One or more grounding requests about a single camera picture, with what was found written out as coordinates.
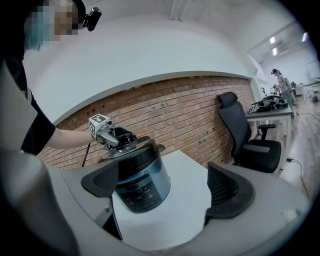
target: chair seat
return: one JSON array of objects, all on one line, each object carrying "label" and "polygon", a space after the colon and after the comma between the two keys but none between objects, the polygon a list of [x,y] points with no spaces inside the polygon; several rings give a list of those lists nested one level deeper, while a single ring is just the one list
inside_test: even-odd
[{"label": "chair seat", "polygon": [[275,140],[252,139],[247,144],[268,147],[270,150],[268,153],[240,150],[234,156],[234,162],[252,170],[269,174],[273,173],[280,161],[281,143]]}]

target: fluorescent light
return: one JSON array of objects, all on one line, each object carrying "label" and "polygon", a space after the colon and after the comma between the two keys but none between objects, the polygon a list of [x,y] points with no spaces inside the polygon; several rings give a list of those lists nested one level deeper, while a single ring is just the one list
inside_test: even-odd
[{"label": "fluorescent light", "polygon": [[308,39],[308,32],[305,32],[302,36],[302,42],[306,41]]}]

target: black office chair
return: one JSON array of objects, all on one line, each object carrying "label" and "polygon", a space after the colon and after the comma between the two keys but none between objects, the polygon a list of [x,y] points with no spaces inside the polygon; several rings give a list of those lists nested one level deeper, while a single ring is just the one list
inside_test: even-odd
[{"label": "black office chair", "polygon": [[237,95],[226,92],[217,98],[222,103],[218,114],[233,138],[231,156],[235,164],[264,173],[273,173],[280,161],[281,143],[266,140],[266,135],[268,129],[275,128],[276,125],[259,125],[262,138],[250,140],[251,128],[241,103],[237,101]]}]

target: black t-shirt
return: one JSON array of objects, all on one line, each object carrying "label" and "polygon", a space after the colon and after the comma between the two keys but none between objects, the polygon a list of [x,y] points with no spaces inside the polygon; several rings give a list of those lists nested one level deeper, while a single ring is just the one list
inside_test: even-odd
[{"label": "black t-shirt", "polygon": [[[18,48],[16,52],[6,54],[4,59],[19,89],[25,92],[25,95],[28,95],[27,78],[22,62],[23,53],[24,51],[22,51],[21,55],[21,48]],[[37,155],[50,140],[56,127],[49,121],[49,119],[42,112],[33,95],[31,99],[31,105],[37,111],[38,114],[23,141],[21,149],[24,152]]]}]

